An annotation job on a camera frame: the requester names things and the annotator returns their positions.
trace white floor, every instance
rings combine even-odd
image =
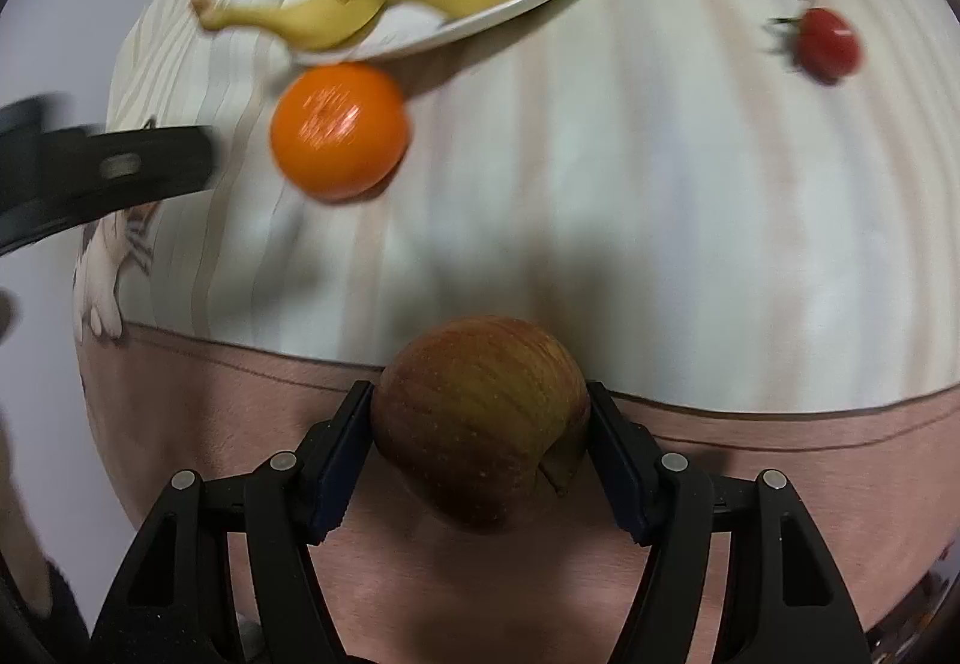
[[[0,106],[59,91],[72,100],[64,123],[102,122],[114,56],[149,2],[10,0],[0,17]],[[23,318],[0,349],[0,409],[32,520],[90,622],[133,530],[85,418],[70,324],[77,244],[75,232],[61,234],[0,261],[0,287],[16,293]]]

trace red tomato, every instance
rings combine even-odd
[[[860,67],[860,40],[851,26],[828,8],[810,8],[800,19],[797,62],[816,79],[837,83]]]

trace apple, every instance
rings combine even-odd
[[[459,320],[407,345],[373,393],[373,441],[440,517],[510,530],[563,496],[584,456],[587,384],[535,325]]]

